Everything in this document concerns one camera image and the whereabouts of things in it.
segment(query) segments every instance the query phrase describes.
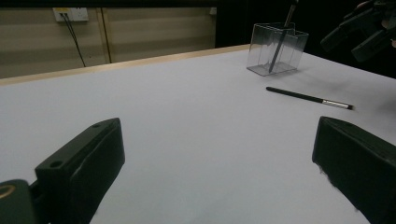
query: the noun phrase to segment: pen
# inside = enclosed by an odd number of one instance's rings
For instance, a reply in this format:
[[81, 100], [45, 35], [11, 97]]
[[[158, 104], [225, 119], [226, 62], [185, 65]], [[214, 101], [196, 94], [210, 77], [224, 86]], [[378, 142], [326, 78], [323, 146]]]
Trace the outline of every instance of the pen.
[[287, 29], [289, 28], [289, 23], [290, 23], [290, 20], [291, 20], [291, 16], [293, 15], [293, 12], [294, 12], [294, 10], [296, 8], [298, 0], [293, 0], [292, 2], [293, 3], [290, 6], [288, 17], [286, 18], [285, 24], [283, 25], [284, 29], [282, 31], [282, 35], [280, 36], [279, 42], [277, 43], [277, 46], [276, 46], [276, 51], [275, 51], [275, 54], [274, 54], [274, 58], [273, 58], [273, 60], [271, 61], [271, 64], [270, 64], [270, 68], [269, 68], [269, 71], [268, 71], [269, 73], [271, 73], [272, 70], [274, 69], [274, 65], [275, 65], [275, 62], [276, 62], [277, 55], [279, 54], [280, 47], [282, 46], [283, 41], [285, 40], [286, 32], [288, 31]]
[[267, 87], [266, 89], [268, 91], [273, 91], [273, 92], [277, 92], [277, 93], [280, 93], [280, 94], [284, 94], [284, 95], [288, 95], [288, 96], [292, 96], [292, 97], [297, 97], [297, 98], [300, 98], [300, 99], [304, 99], [304, 100], [312, 101], [312, 102], [317, 102], [317, 103], [324, 104], [324, 105], [332, 105], [332, 106], [337, 106], [337, 107], [341, 107], [341, 108], [349, 109], [349, 110], [353, 109], [353, 105], [347, 105], [347, 104], [343, 104], [343, 103], [339, 103], [339, 102], [335, 102], [335, 101], [331, 101], [331, 100], [320, 99], [318, 97], [304, 95], [304, 94], [300, 94], [300, 93], [297, 93], [297, 92], [284, 91], [284, 90], [280, 90], [280, 89], [273, 88], [273, 87]]

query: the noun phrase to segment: black cable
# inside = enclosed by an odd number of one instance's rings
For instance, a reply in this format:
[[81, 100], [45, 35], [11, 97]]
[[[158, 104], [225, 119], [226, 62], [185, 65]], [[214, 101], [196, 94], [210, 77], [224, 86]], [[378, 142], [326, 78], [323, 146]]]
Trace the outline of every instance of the black cable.
[[67, 16], [67, 13], [61, 13], [61, 16], [62, 16], [62, 18], [64, 18], [64, 22], [66, 22], [67, 28], [69, 29], [69, 32], [70, 32], [71, 36], [73, 37], [73, 40], [74, 40], [77, 50], [78, 50], [79, 58], [81, 59], [82, 64], [84, 64], [84, 67], [86, 67], [84, 59], [82, 58], [82, 55], [81, 55], [81, 50], [79, 49], [79, 46], [78, 46], [77, 37], [74, 32], [72, 23], [70, 22], [69, 17]]

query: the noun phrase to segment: table surface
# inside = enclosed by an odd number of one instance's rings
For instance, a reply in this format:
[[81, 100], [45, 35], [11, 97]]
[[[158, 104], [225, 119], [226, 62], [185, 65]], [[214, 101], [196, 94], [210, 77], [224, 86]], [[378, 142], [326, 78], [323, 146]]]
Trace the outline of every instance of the table surface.
[[396, 80], [309, 54], [261, 77], [246, 48], [3, 80], [0, 181], [32, 183], [51, 153], [120, 118], [126, 163], [92, 223], [368, 223], [312, 162], [315, 134], [327, 116], [396, 144]]

